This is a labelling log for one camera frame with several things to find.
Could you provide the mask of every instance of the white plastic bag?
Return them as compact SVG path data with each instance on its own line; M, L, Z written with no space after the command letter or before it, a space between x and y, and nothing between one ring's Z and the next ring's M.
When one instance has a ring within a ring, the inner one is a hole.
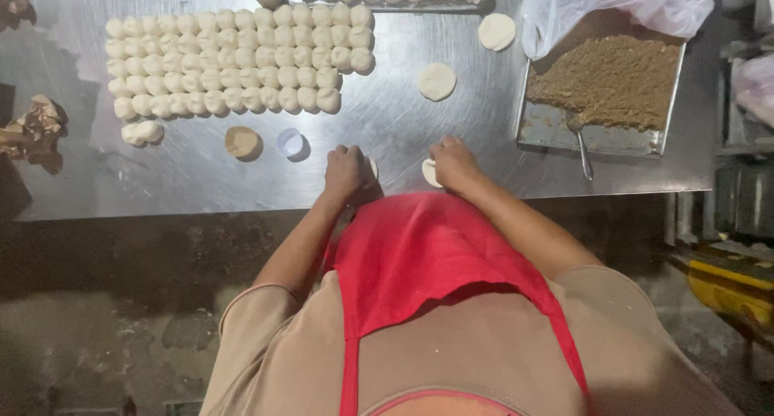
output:
M633 23L668 35L691 38L712 12L712 0L524 0L524 52L546 56L589 12L617 8Z
M757 119L774 128L774 56L751 59L731 81L734 100Z

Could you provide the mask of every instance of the concrete floor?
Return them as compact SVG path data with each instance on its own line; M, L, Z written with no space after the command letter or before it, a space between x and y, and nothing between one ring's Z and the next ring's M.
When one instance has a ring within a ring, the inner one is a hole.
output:
M635 279L732 401L774 414L772 391L745 376L741 337L663 262L663 196L532 205ZM118 414L131 397L141 414L162 415L165 404L200 400L223 309L304 213L0 226L0 414Z

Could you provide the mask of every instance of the red apron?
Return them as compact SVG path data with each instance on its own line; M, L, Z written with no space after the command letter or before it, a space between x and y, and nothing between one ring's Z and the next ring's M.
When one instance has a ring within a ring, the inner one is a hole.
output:
M338 242L333 267L345 340L341 416L358 412L360 338L407 320L427 300L476 282L508 283L548 317L570 371L588 396L581 358L543 276L462 198L411 193L362 206Z

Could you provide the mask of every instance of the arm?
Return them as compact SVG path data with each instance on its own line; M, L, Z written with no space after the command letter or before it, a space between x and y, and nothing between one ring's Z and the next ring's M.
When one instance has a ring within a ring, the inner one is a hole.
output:
M570 233L487 177L461 139L445 135L430 150L438 182L478 208L546 278L573 266L602 264Z
M357 146L338 146L328 154L325 190L268 259L254 285L277 283L304 302L341 210L367 178L362 175L363 166L363 153Z

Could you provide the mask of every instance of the metal tray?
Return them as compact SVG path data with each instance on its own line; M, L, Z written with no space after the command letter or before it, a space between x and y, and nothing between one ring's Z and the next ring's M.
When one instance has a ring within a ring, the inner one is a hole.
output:
M379 0L376 3L365 3L362 0L355 0L350 5L365 5L368 6L373 12L484 12L494 8L494 0L482 0L479 4L468 2L467 0L455 0L453 2L448 0L420 0L417 3L412 3L407 0L403 0L400 3L389 4L384 0ZM338 0L334 2L328 2L324 0L288 0L290 5L299 5L305 3L306 5L336 5Z
M588 151L596 154L624 156L661 157L666 147L666 137L672 123L677 85L680 82L682 59L685 56L685 44L680 48L680 58L675 70L675 83L672 87L672 99L666 114L666 126L663 130L645 130L635 128L607 127L604 125L585 125L583 137ZM555 147L580 150L577 137L567 128L567 111L548 104L536 104L526 100L527 83L531 61L527 60L521 100L516 105L516 142L532 146Z

